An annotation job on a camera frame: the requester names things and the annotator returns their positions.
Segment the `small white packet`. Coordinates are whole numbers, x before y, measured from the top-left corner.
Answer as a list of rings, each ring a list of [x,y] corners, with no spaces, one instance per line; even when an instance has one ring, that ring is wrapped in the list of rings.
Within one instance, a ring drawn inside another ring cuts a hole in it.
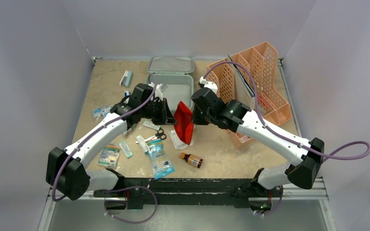
[[[138,136],[135,137],[135,139],[136,139],[136,143],[140,146],[142,151],[144,153],[147,153],[149,151],[149,146],[147,145],[144,137],[138,135]]]

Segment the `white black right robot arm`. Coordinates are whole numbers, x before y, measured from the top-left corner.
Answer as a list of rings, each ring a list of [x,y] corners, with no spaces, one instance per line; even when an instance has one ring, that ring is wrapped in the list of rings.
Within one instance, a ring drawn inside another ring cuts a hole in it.
[[[253,138],[274,150],[287,162],[283,165],[259,170],[251,183],[252,192],[262,196],[270,189],[292,183],[302,189],[311,189],[320,170],[325,143],[319,138],[311,141],[287,132],[265,120],[247,105],[230,100],[224,103],[211,89],[201,88],[191,97],[195,104],[193,123],[214,124]]]

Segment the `small teal strip packet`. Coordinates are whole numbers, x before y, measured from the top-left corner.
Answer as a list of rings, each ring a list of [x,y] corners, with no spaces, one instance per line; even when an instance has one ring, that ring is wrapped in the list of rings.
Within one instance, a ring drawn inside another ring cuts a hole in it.
[[[121,150],[124,152],[127,159],[129,159],[133,156],[132,151],[130,150],[130,148],[128,147],[128,145],[125,141],[120,142],[119,146],[120,146]]]

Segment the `white ointment tube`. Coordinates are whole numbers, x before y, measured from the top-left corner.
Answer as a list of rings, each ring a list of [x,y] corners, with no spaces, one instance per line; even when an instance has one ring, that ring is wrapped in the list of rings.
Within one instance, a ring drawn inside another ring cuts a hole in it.
[[[161,128],[160,125],[155,125],[153,122],[148,121],[148,120],[144,121],[143,126],[145,126],[147,128],[151,128],[151,129],[156,130],[156,131],[158,131]]]

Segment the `red first aid pouch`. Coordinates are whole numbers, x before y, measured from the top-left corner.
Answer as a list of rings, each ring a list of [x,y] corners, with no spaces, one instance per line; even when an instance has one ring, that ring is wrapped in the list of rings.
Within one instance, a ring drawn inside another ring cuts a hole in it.
[[[175,132],[183,143],[190,145],[193,137],[194,124],[192,122],[192,111],[180,101],[174,113],[176,125],[174,125]]]

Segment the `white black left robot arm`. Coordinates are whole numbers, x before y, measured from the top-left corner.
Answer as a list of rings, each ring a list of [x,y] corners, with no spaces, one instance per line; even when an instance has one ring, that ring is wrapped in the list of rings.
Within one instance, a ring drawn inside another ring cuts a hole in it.
[[[131,95],[113,105],[104,119],[89,133],[66,148],[53,148],[48,154],[46,182],[56,193],[77,200],[87,191],[106,190],[118,197],[124,192],[124,183],[113,170],[88,172],[92,160],[116,137],[122,135],[143,118],[155,125],[174,125],[167,99],[163,97],[166,84],[137,84]]]

